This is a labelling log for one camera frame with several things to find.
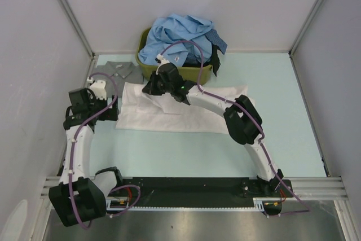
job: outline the blue shirt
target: blue shirt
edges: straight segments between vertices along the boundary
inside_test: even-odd
[[[182,17],[171,14],[167,18],[158,18],[149,31],[146,46],[138,54],[139,60],[144,64],[158,65],[155,61],[157,54],[180,40],[195,42],[201,47],[204,58],[209,59],[212,54],[212,44],[204,34],[213,29],[213,26],[212,21],[194,16]],[[163,56],[181,67],[189,52],[200,58],[197,47],[189,43],[174,45]]]

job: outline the gray polo shirt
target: gray polo shirt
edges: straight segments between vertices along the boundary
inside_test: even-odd
[[[113,77],[118,86],[118,97],[122,97],[125,82],[143,84],[143,75],[140,66],[135,66],[132,62],[107,62],[105,65],[96,66],[93,72],[103,72]],[[105,80],[105,90],[108,98],[115,94],[113,84],[105,76],[96,75],[96,80]]]

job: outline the green basket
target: green basket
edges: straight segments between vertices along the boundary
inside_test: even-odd
[[[138,51],[137,51],[137,54],[135,56],[135,58],[137,59],[137,63],[139,64],[140,68],[142,69],[143,76],[147,80],[149,80],[149,78],[151,77],[152,72],[155,71],[158,66],[156,66],[156,65],[147,65],[147,64],[144,64],[144,63],[140,62],[140,60],[138,58],[138,53],[146,45],[148,33],[149,33],[150,30],[151,29],[148,28],[142,33],[142,36],[140,37],[140,41],[139,41]],[[200,68],[194,68],[194,67],[178,67],[179,74],[183,77],[183,79],[191,80],[191,81],[194,81],[194,82],[197,82],[199,70],[200,70]],[[212,70],[212,65],[207,65],[207,66],[203,67],[201,80],[200,80],[201,85],[204,85],[209,80],[211,70]]]

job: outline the light blue table surface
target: light blue table surface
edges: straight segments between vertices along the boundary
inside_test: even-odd
[[[101,55],[132,61],[134,55]],[[218,76],[205,85],[248,85],[263,119],[266,146],[287,177],[324,177],[325,171],[288,54],[234,53],[221,57]],[[115,129],[98,121],[91,145],[90,173],[117,166],[128,177],[254,177],[245,148],[229,135],[161,133]]]

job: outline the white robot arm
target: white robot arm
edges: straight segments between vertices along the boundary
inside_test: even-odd
[[[114,187],[123,184],[120,171],[116,167],[103,169],[96,173],[95,179],[90,179],[90,146],[95,124],[98,120],[116,121],[119,112],[117,102],[114,102],[112,108],[108,106],[104,81],[89,80],[89,83],[89,88],[69,93],[72,105],[68,107],[64,121],[68,140],[64,170],[59,185],[50,188],[49,191],[49,198],[65,226],[80,223],[80,219],[90,221],[105,216],[105,198]],[[195,82],[183,80],[176,66],[166,61],[153,72],[143,92],[149,95],[170,93],[178,102],[203,107],[224,117],[231,138],[244,145],[252,158],[258,170],[257,177],[261,186],[267,191],[275,191],[279,186],[279,179],[270,165],[280,178],[283,178],[282,171],[266,156],[259,145],[261,135],[254,121],[260,127],[262,119],[248,97],[241,95],[234,100],[219,100],[215,96],[207,95],[206,89],[200,89]],[[98,115],[97,112],[100,113],[106,107],[109,108]],[[244,108],[253,121],[238,107]],[[98,115],[97,118],[90,118],[94,115]]]

